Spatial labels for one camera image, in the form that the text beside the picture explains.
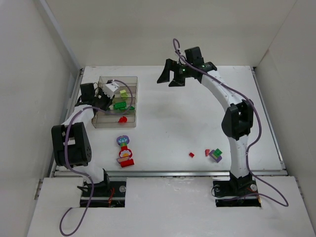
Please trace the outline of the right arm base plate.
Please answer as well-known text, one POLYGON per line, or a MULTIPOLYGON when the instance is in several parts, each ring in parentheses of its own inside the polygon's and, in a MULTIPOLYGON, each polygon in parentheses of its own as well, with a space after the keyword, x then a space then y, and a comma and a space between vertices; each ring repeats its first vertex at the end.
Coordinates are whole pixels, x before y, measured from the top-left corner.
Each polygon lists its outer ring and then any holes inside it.
POLYGON ((257 193, 257 184, 253 178, 245 184, 239 184, 233 179, 215 179, 211 190, 216 207, 261 207, 257 193))

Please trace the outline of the small red lego piece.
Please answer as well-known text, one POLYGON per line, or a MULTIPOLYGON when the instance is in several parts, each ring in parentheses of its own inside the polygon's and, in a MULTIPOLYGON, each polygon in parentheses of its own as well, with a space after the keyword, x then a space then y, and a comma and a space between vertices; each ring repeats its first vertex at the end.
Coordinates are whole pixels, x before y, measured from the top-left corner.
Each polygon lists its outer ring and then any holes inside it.
POLYGON ((118 123, 126 123, 128 121, 127 117, 122 116, 119 120, 118 123))

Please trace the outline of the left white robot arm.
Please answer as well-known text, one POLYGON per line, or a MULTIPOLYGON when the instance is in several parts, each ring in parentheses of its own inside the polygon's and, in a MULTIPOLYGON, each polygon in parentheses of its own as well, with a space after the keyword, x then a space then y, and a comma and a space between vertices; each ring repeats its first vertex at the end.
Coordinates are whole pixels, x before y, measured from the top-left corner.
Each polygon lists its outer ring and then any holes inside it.
POLYGON ((86 126, 100 110, 105 110, 111 100, 93 83, 80 85, 81 95, 74 110, 61 125, 51 129, 54 159, 57 166, 84 177, 87 190, 108 189, 109 177, 103 168, 92 162, 92 147, 86 126))

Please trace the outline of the purple green lego stack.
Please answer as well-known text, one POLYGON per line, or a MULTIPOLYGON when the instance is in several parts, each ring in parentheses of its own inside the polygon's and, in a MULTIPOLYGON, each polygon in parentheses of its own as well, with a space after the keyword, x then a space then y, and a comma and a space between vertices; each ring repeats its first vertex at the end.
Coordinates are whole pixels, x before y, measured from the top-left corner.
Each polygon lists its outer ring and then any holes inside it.
POLYGON ((219 163, 222 160, 222 151, 220 149, 215 149, 210 151, 209 156, 216 162, 219 163))

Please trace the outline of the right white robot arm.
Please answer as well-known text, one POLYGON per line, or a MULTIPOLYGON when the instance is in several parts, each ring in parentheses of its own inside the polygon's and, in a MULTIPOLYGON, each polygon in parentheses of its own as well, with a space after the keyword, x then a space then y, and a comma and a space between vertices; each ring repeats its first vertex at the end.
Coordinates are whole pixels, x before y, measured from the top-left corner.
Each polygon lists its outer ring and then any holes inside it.
POLYGON ((221 123, 228 137, 231 151, 231 179, 250 179, 246 165, 248 135, 253 126, 253 109, 250 102, 237 92, 228 89, 226 82, 212 62, 204 62, 199 47, 185 50, 185 56, 175 49, 179 60, 166 59, 157 83, 169 83, 169 87, 183 87, 187 78, 194 78, 215 96, 224 109, 221 123))

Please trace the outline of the red slope piece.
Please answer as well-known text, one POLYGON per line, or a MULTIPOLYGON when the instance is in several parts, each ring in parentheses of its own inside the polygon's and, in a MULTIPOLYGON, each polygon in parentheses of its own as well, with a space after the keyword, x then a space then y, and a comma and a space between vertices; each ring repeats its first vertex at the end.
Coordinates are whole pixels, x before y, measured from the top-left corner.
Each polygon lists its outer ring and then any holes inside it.
POLYGON ((205 150, 205 156, 207 157, 209 155, 209 153, 210 153, 210 149, 206 149, 205 150))

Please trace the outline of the lime green brick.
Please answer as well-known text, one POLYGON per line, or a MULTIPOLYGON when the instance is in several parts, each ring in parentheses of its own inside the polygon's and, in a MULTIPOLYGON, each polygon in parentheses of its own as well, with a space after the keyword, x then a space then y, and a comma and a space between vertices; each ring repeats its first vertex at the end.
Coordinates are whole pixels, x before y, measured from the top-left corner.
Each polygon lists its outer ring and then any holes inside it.
POLYGON ((121 98, 128 98, 128 94, 127 94, 126 90, 121 90, 120 96, 121 96, 121 98))

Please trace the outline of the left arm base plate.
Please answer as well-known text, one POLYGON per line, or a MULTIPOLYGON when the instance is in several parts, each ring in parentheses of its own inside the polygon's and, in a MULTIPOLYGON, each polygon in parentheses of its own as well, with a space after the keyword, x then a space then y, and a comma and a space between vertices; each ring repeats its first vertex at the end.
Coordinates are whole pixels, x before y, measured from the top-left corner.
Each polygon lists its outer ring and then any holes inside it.
MULTIPOLYGON (((81 191, 80 207, 86 207, 92 191, 92 185, 86 181, 77 186, 81 191)), ((94 185, 94 192, 89 207, 121 208, 125 207, 126 181, 104 180, 94 185)))

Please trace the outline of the green 2x4 brick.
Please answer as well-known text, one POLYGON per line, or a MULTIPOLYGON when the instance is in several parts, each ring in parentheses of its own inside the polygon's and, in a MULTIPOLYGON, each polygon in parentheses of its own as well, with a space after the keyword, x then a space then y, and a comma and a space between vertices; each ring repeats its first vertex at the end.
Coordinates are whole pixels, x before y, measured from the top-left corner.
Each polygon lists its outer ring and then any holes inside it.
POLYGON ((126 108, 126 102, 119 102, 114 104, 114 110, 124 110, 126 108))

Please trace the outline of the purple red flower lego stack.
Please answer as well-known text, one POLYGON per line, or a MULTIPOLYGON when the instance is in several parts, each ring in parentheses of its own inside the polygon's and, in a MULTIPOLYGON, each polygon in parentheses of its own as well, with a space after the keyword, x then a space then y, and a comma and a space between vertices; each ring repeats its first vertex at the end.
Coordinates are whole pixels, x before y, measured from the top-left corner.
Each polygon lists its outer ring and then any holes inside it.
POLYGON ((120 147, 117 162, 120 164, 122 168, 133 166, 133 153, 132 150, 128 148, 128 144, 130 142, 129 137, 127 135, 119 136, 116 142, 120 147))

